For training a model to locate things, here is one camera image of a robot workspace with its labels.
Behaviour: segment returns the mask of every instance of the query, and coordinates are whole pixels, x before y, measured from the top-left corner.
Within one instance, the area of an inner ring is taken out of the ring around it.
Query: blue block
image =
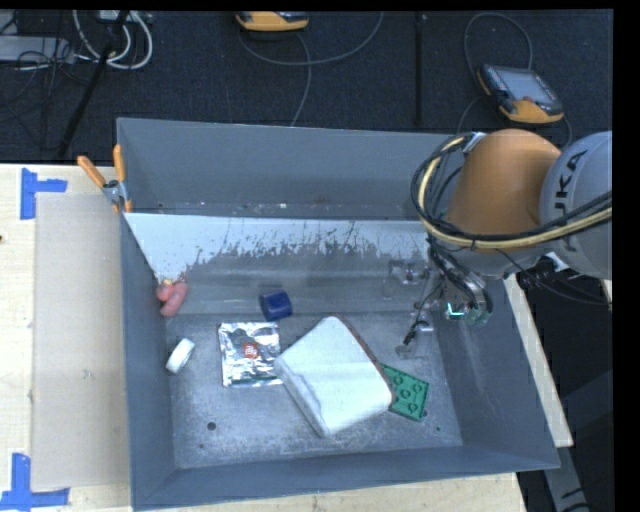
[[[289,296],[284,290],[261,295],[260,308],[269,321],[291,316],[293,312]]]
[[[31,492],[31,459],[21,453],[14,453],[11,459],[11,490],[2,491],[0,510],[30,512],[32,507],[67,504],[69,488],[51,492]]]

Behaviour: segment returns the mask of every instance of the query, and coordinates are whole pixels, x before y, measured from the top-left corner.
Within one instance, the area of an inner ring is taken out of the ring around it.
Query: dark floor
[[[71,11],[16,13],[18,34],[59,35],[80,49]],[[107,26],[92,13],[78,11],[78,20],[94,48],[101,49],[110,40]],[[530,57],[532,68],[561,98],[568,121],[535,131],[562,147],[612,129],[612,9],[312,12],[300,37],[281,41],[256,41],[240,33],[232,12],[150,14],[153,53],[138,70],[107,66],[97,75],[95,63],[79,59],[35,71],[0,63],[0,161],[74,163],[78,154],[87,154],[99,165],[111,165],[114,121],[120,116],[490,132],[505,123],[486,101],[472,104],[480,93],[469,64],[523,68]],[[128,55],[134,60],[121,62],[134,64],[149,45],[138,25],[129,26],[133,50]],[[10,25],[5,34],[15,30]],[[120,51],[122,38],[114,36],[113,44]],[[25,56],[21,65],[28,66],[28,60]],[[98,76],[92,94],[85,96],[91,78]],[[86,108],[79,109],[83,99]],[[581,277],[572,284],[591,295],[601,292],[594,279]],[[576,443],[571,456],[589,508],[572,510],[613,510],[613,393],[611,380],[602,379],[612,372],[611,313],[547,289],[527,294],[560,397],[578,404],[567,411],[570,424],[572,416],[581,418],[572,425]],[[579,398],[592,389],[585,386],[601,382],[598,414],[585,416],[581,404],[588,408],[589,401]],[[544,474],[519,476],[530,512],[557,508]]]

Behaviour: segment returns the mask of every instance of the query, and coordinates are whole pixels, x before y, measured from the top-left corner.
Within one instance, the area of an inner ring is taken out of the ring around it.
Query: bin floor
[[[281,319],[281,349],[286,350],[322,318],[309,314]],[[257,388],[222,385],[218,325],[263,319],[246,314],[228,318],[180,314],[167,320],[167,350],[183,337],[191,339],[196,347],[186,366],[171,378],[177,466],[461,445],[437,333],[418,333],[414,357],[401,359],[395,348],[412,322],[409,313],[355,313],[345,318],[380,362],[429,383],[427,415],[422,421],[387,411],[332,438],[321,438],[283,384]]]

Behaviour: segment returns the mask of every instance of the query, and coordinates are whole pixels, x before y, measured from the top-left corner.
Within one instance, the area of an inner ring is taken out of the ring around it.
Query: foil wrapper
[[[259,387],[282,384],[274,370],[280,355],[276,322],[221,323],[218,340],[225,387]]]

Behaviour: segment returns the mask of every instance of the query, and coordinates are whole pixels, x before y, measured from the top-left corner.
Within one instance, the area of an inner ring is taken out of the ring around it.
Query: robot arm
[[[596,133],[562,152],[519,129],[448,140],[411,188],[431,260],[475,296],[484,279],[531,268],[546,255],[611,280],[611,141],[612,132]],[[463,163],[452,171],[445,162],[457,151]]]

